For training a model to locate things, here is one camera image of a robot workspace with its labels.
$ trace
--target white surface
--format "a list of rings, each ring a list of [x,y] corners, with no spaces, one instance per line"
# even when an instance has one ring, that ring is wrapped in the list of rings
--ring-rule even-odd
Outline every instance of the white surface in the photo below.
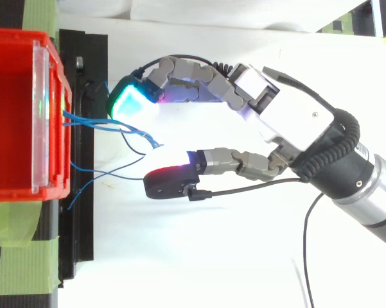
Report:
[[[58,0],[63,13],[93,17],[129,15],[131,4],[132,0]]]
[[[316,32],[364,0],[133,0],[131,19]]]
[[[64,28],[109,34],[109,85],[134,68],[174,53],[283,70],[335,107],[352,112],[362,142],[386,158],[386,46],[365,37],[281,33],[87,19],[62,15]],[[269,153],[257,132],[224,104],[165,104],[159,142]],[[148,143],[134,136],[138,150]],[[97,132],[95,167],[131,162],[119,134]],[[145,165],[121,175],[143,176]],[[254,182],[205,176],[218,191]],[[154,201],[141,182],[105,177],[94,188],[95,261],[59,290],[59,307],[305,307],[301,269],[304,216],[318,195],[285,184],[198,203]],[[386,246],[328,199],[311,215],[308,265],[316,307],[386,307]]]

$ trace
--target wire bundle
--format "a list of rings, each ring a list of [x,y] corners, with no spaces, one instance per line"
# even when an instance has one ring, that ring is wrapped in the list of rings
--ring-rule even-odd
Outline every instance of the wire bundle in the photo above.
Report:
[[[68,123],[64,123],[63,126],[76,126],[76,125],[84,125],[84,126],[88,126],[88,127],[91,127],[91,128],[94,128],[94,129],[97,129],[97,130],[104,130],[104,131],[107,131],[107,132],[118,132],[120,133],[125,142],[127,143],[127,145],[129,146],[129,148],[136,154],[139,154],[139,155],[142,155],[143,157],[137,159],[136,161],[132,162],[131,164],[127,164],[123,167],[119,167],[115,170],[112,170],[110,172],[104,172],[104,171],[100,171],[100,170],[92,170],[92,169],[83,169],[83,168],[80,168],[78,166],[76,166],[73,162],[70,162],[70,164],[77,170],[79,171],[83,171],[83,172],[92,172],[92,173],[102,173],[102,175],[99,175],[99,176],[96,176],[95,178],[93,178],[92,180],[88,181],[76,194],[76,196],[73,198],[73,200],[71,201],[70,203],[70,206],[68,209],[71,209],[71,207],[74,205],[75,201],[78,199],[78,197],[81,195],[81,193],[84,191],[84,189],[89,186],[91,183],[93,183],[95,180],[97,180],[98,178],[101,178],[103,176],[106,176],[106,175],[111,175],[111,176],[115,176],[115,177],[118,177],[118,178],[122,178],[122,179],[125,179],[125,180],[142,180],[142,178],[128,178],[128,177],[125,177],[125,176],[119,176],[119,175],[115,175],[113,174],[113,172],[115,171],[118,171],[120,169],[124,169],[126,167],[129,167],[137,162],[139,162],[140,160],[142,160],[144,158],[144,153],[140,153],[138,151],[136,151],[135,149],[133,149],[133,147],[131,147],[131,145],[129,145],[128,141],[126,140],[126,137],[125,137],[125,134],[136,134],[136,135],[140,135],[142,137],[144,137],[153,147],[153,149],[155,148],[158,148],[160,146],[160,144],[154,140],[154,138],[149,134],[149,133],[146,133],[142,130],[138,130],[137,128],[131,126],[131,125],[128,125],[128,124],[125,124],[125,123],[122,123],[120,121],[117,121],[117,120],[112,120],[112,119],[88,119],[88,118],[85,118],[85,117],[80,117],[78,115],[74,115],[74,114],[71,114],[69,112],[66,112],[66,111],[63,111],[63,116],[66,117],[67,119],[69,119],[71,122],[68,122]],[[97,126],[97,124],[116,124],[116,125],[120,125],[120,126],[124,126],[125,128],[127,128],[129,131],[127,130],[122,130],[122,129],[115,129],[115,128],[107,128],[107,127],[102,127],[102,126]]]
[[[149,134],[142,130],[138,130],[137,128],[125,124],[123,122],[117,121],[117,120],[111,120],[111,119],[88,119],[85,117],[79,117],[78,115],[71,114],[67,111],[63,111],[63,116],[71,120],[70,123],[64,123],[63,126],[75,126],[75,125],[85,125],[97,130],[104,130],[106,132],[117,132],[122,134],[136,134],[144,137],[153,147],[153,149],[158,148],[160,144],[154,140],[154,138]],[[108,128],[108,127],[102,127],[97,126],[96,124],[116,124],[120,126],[124,126],[125,128],[129,129],[130,131],[117,129],[117,128]]]

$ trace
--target red plastic bin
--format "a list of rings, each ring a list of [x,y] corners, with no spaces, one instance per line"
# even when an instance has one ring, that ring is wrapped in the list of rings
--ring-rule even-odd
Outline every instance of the red plastic bin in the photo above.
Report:
[[[46,33],[0,29],[0,201],[69,194],[71,97]]]

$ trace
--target robotic hand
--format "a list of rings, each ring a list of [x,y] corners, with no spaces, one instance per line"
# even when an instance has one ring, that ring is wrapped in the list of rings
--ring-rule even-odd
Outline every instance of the robotic hand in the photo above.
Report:
[[[204,200],[222,193],[199,191],[199,175],[235,171],[250,180],[273,181],[286,168],[311,183],[333,203],[386,243],[386,161],[359,143],[360,127],[346,111],[336,109],[316,92],[286,74],[238,64],[201,67],[180,56],[159,61],[142,79],[144,68],[124,77],[112,91],[107,110],[113,119],[125,106],[123,93],[135,87],[150,102],[226,101],[278,147],[269,156],[218,148],[188,152],[189,164],[158,169],[144,179],[154,199],[188,196]],[[245,191],[237,189],[231,192]]]

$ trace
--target black cable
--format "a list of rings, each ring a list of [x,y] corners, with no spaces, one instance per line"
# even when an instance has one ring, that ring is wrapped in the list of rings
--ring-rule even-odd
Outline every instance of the black cable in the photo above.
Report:
[[[141,156],[145,156],[144,153],[141,153],[141,152],[136,151],[136,150],[130,145],[130,143],[128,143],[126,136],[124,136],[124,133],[122,133],[121,135],[123,136],[123,139],[124,139],[124,141],[126,142],[127,146],[130,148],[130,150],[132,150],[135,154],[138,154],[138,155],[141,155]]]
[[[243,187],[243,188],[229,189],[228,191],[216,191],[216,192],[212,192],[211,196],[216,197],[216,196],[225,196],[226,194],[243,193],[245,191],[253,191],[255,189],[264,188],[275,184],[283,184],[283,183],[291,183],[291,182],[303,183],[303,181],[300,178],[285,178],[282,180],[270,181],[267,183],[262,183],[262,184]]]
[[[304,220],[304,232],[303,232],[304,275],[306,277],[307,292],[308,292],[308,297],[310,297],[311,308],[314,308],[314,301],[313,301],[313,295],[311,294],[310,280],[308,278],[308,271],[307,271],[307,224],[308,224],[308,218],[310,217],[311,212],[313,211],[314,207],[317,205],[317,203],[320,201],[320,199],[323,196],[324,196],[324,194],[320,193],[318,195],[318,197],[316,197],[313,204],[311,204],[311,207],[308,209],[308,212],[307,212],[305,220]]]
[[[228,64],[214,62],[212,65],[221,75],[228,77],[229,73],[232,71],[233,67]]]
[[[344,137],[328,149],[303,162],[296,173],[304,182],[309,182],[326,166],[350,154],[360,140],[360,125],[355,117],[341,109],[335,109],[333,115],[334,120],[344,126]]]
[[[209,60],[206,60],[206,59],[201,58],[199,56],[191,56],[191,55],[170,55],[170,56],[173,56],[175,58],[184,58],[184,59],[191,59],[191,60],[201,61],[201,62],[203,62],[205,64],[213,66],[213,64]],[[159,59],[156,59],[154,61],[151,61],[150,63],[147,63],[146,65],[142,66],[139,70],[144,72],[149,67],[151,67],[151,66],[153,66],[155,64],[158,64],[161,61],[162,58],[159,58]]]

